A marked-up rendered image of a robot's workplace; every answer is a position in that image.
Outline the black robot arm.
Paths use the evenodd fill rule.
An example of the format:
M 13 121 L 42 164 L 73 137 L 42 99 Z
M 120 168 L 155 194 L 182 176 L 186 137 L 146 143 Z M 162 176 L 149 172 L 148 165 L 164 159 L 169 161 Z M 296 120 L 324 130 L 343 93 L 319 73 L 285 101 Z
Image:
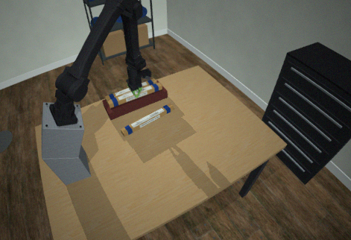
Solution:
M 142 70 L 146 67 L 146 62 L 139 50 L 137 20 L 142 17 L 142 4 L 139 0 L 106 0 L 75 62 L 71 67 L 66 66 L 55 81 L 57 100 L 54 107 L 53 104 L 49 105 L 49 109 L 58 127 L 77 124 L 74 102 L 81 101 L 87 94 L 90 82 L 89 70 L 120 15 L 127 48 L 125 57 L 125 64 L 128 65 L 127 74 L 129 77 L 138 75 L 135 77 L 136 85 L 142 83 L 141 78 L 150 80 L 151 71 Z

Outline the brown cardboard box with blue bands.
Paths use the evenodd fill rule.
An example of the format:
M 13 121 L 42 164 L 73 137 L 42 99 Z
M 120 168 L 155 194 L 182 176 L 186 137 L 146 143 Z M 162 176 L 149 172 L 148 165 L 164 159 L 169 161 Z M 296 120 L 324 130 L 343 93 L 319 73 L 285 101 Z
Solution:
M 174 107 L 171 104 L 167 104 L 164 107 L 159 108 L 158 110 L 146 115 L 145 117 L 135 121 L 132 124 L 121 129 L 121 132 L 124 134 L 124 137 L 130 135 L 131 133 L 137 131 L 138 129 L 144 127 L 147 124 L 159 119 L 160 117 L 168 114 L 173 111 Z

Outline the brown rectangular box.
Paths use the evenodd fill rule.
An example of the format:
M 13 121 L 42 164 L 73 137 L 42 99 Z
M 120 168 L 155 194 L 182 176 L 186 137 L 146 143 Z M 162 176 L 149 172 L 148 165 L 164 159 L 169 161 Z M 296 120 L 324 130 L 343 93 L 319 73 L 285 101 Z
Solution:
M 142 88 L 146 87 L 146 86 L 150 86 L 152 84 L 155 84 L 157 83 L 157 81 L 155 79 L 151 79 L 151 80 L 147 80 L 145 82 L 142 83 Z M 126 88 L 126 89 L 123 89 L 121 91 L 118 91 L 118 92 L 115 92 L 113 94 L 110 94 L 108 96 L 105 96 L 106 98 L 106 101 L 110 100 L 110 99 L 113 99 L 113 98 L 116 98 L 116 97 L 119 97 L 121 95 L 124 95 L 124 94 L 127 94 L 131 92 L 129 88 Z

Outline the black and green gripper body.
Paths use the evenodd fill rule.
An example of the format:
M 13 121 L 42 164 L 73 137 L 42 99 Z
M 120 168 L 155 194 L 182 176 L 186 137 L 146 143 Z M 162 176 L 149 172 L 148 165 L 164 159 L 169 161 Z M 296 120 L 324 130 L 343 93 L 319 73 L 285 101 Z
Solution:
M 137 75 L 138 76 L 138 75 Z M 135 77 L 137 77 L 135 76 Z M 128 87 L 130 88 L 131 91 L 135 91 L 138 90 L 140 87 L 142 87 L 142 84 L 138 84 L 136 85 L 136 80 L 135 77 L 129 77 L 126 80 Z M 130 82 L 129 82 L 130 81 Z M 138 88 L 137 88 L 138 87 Z

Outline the long tan cardboard box with blue bands and white label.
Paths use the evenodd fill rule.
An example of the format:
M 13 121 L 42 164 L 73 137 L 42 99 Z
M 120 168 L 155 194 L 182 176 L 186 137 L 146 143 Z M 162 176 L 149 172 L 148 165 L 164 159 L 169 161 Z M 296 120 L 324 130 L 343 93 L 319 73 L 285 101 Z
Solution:
M 146 86 L 146 87 L 142 88 L 142 91 L 139 93 L 138 98 L 140 98 L 144 95 L 151 94 L 153 92 L 157 92 L 161 89 L 162 89 L 161 83 L 155 83 L 155 84 L 152 84 L 150 86 Z M 136 99 L 135 95 L 132 92 L 129 92 L 129 93 L 121 95 L 119 97 L 110 99 L 107 101 L 107 103 L 108 103 L 109 107 L 112 108 L 112 107 L 116 107 L 120 104 L 126 103 L 128 101 L 132 101 L 134 99 Z

